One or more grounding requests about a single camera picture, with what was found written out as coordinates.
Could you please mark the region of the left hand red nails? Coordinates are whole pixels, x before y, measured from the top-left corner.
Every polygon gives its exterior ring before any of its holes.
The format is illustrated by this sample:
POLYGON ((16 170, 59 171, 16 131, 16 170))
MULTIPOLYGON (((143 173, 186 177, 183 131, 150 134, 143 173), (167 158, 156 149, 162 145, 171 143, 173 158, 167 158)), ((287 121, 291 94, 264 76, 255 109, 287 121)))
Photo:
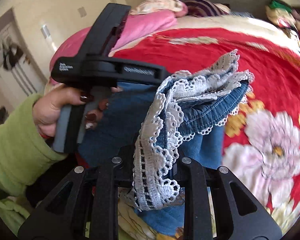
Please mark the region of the left hand red nails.
MULTIPOLYGON (((92 95, 76 88, 66 87, 65 85, 55 88, 40 98, 32 108, 33 121, 38 133, 44 139, 53 138, 56 133, 57 120, 63 106, 80 106, 93 100, 92 95)), ((89 111, 85 116, 85 128, 94 129, 102 119, 108 106, 108 99, 103 99, 95 109, 89 111)))

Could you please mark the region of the green sleeve left forearm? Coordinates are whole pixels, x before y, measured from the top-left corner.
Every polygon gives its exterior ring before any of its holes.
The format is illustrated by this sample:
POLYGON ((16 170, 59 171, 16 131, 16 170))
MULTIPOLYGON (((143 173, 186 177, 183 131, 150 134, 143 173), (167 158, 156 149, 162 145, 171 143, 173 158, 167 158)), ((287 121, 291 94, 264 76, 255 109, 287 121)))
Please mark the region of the green sleeve left forearm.
POLYGON ((30 213, 11 198, 24 195, 52 164, 66 158, 50 148, 34 124, 32 108, 40 97, 29 96, 0 125, 0 218, 14 235, 30 213))

